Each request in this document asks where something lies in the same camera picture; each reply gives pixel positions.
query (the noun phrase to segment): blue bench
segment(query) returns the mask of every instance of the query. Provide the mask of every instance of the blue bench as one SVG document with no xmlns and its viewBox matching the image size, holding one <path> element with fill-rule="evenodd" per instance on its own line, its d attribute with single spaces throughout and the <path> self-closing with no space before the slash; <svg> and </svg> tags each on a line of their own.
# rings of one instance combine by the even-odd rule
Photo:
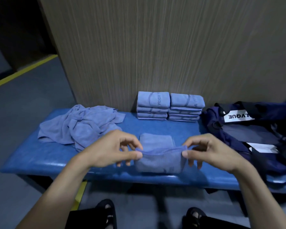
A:
<svg viewBox="0 0 286 229">
<path fill-rule="evenodd" d="M 49 114 L 45 120 L 52 119 L 58 115 L 65 114 L 69 109 L 57 109 Z M 152 121 L 138 120 L 135 113 L 126 112 L 123 123 L 118 124 L 123 131 L 136 135 L 138 138 L 142 133 L 158 135 L 171 135 L 176 146 L 181 145 L 193 135 L 206 133 L 201 123 L 187 123 L 177 121 Z M 24 178 L 40 176 L 57 176 L 67 162 L 78 152 L 71 145 L 59 143 L 40 143 L 37 140 L 39 129 L 36 129 L 7 159 L 1 167 L 2 173 L 14 173 Z M 132 163 L 131 166 L 122 164 L 118 168 L 111 165 L 104 168 L 91 168 L 87 173 L 87 180 L 116 180 L 132 183 L 147 184 L 171 184 L 191 185 L 200 188 L 212 188 L 222 190 L 239 190 L 236 178 L 209 164 L 204 163 L 201 170 L 196 166 L 189 167 L 187 164 L 184 171 L 175 175 L 146 175 L 138 173 Z M 286 193 L 286 186 L 281 189 L 271 189 L 272 192 Z"/>
</svg>

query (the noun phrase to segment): black slipper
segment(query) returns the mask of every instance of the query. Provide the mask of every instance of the black slipper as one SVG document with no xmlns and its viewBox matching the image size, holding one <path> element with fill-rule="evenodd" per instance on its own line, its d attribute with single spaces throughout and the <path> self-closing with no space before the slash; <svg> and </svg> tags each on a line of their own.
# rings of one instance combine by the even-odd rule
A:
<svg viewBox="0 0 286 229">
<path fill-rule="evenodd" d="M 106 211 L 107 214 L 107 222 L 106 222 L 106 226 L 108 225 L 113 225 L 113 229 L 117 229 L 117 225 L 116 225 L 116 210 L 114 208 L 114 204 L 110 199 L 104 199 L 102 201 L 100 201 L 95 208 L 103 208 Z"/>
<path fill-rule="evenodd" d="M 193 216 L 193 213 L 198 213 L 198 218 Z M 205 212 L 197 207 L 191 207 L 187 210 L 186 216 L 182 218 L 183 228 L 200 228 L 199 219 L 201 216 L 206 216 Z"/>
</svg>

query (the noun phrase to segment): wooden wall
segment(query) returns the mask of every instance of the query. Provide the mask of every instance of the wooden wall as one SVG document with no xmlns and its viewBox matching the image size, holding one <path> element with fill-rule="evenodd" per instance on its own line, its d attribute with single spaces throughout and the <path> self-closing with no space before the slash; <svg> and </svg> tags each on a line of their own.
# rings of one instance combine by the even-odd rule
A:
<svg viewBox="0 0 286 229">
<path fill-rule="evenodd" d="M 286 100 L 286 0 L 41 0 L 79 104 Z"/>
</svg>

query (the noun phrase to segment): bag label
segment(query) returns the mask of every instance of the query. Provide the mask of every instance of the bag label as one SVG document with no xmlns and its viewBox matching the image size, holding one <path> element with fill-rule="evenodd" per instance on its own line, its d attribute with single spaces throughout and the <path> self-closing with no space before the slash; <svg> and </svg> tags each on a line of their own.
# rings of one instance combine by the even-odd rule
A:
<svg viewBox="0 0 286 229">
<path fill-rule="evenodd" d="M 267 144 L 259 144 L 259 143 L 249 143 L 248 145 L 255 148 L 260 153 L 270 153 L 270 154 L 278 154 L 278 149 L 275 145 L 267 145 Z"/>
<path fill-rule="evenodd" d="M 254 120 L 246 110 L 232 110 L 229 114 L 224 116 L 225 122 L 237 122 L 237 121 L 251 121 Z"/>
</svg>

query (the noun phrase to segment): right hand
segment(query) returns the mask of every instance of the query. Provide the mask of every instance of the right hand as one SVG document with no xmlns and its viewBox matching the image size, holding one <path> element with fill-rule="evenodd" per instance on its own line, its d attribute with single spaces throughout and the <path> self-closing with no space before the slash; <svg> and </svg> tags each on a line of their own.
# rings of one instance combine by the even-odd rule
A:
<svg viewBox="0 0 286 229">
<path fill-rule="evenodd" d="M 209 133 L 191 136 L 183 145 L 197 145 L 192 150 L 183 151 L 182 155 L 188 159 L 189 166 L 197 160 L 198 169 L 201 169 L 202 162 L 206 162 L 218 169 L 234 173 L 247 162 L 239 153 Z"/>
</svg>

